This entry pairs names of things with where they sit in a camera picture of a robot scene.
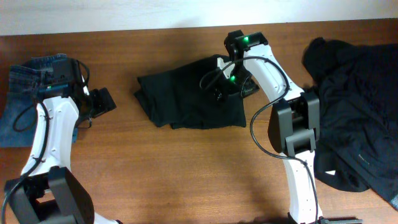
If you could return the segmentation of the black trousers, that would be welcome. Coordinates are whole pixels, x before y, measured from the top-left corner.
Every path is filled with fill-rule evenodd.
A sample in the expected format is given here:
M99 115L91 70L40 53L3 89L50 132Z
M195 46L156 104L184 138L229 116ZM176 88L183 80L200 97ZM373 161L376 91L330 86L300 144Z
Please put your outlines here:
M169 124L172 129L246 127L239 93L217 100L212 91L200 88L204 75L217 73L218 59L229 61L225 55L212 55L173 70L138 77L140 89L134 96L149 120L159 128Z

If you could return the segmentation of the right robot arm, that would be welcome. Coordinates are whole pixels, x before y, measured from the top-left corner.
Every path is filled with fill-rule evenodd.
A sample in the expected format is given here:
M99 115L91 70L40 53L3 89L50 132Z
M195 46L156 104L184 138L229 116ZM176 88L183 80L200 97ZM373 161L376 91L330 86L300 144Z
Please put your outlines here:
M230 90L242 98L258 90L266 94L268 104L251 119L254 121L264 110L271 109L267 133L274 152L260 145L252 123L250 135L261 151L284 163L290 196L288 222L362 223L357 218L325 218L320 208L314 171L316 143L320 137L318 96L292 81L262 33L230 32L224 46L230 61L218 60L218 73L209 81L202 79L200 88L213 91L219 100Z

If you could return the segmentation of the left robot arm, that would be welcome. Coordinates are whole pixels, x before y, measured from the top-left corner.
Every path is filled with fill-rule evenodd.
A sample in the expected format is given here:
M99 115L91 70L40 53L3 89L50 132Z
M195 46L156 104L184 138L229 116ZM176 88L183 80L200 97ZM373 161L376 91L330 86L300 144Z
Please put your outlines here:
M20 176L5 183L1 223L7 207L19 223L111 223L71 172L75 130L116 108L106 88L88 89L89 80L89 68L65 54L10 67L10 91L32 100L24 111L34 109L35 132Z

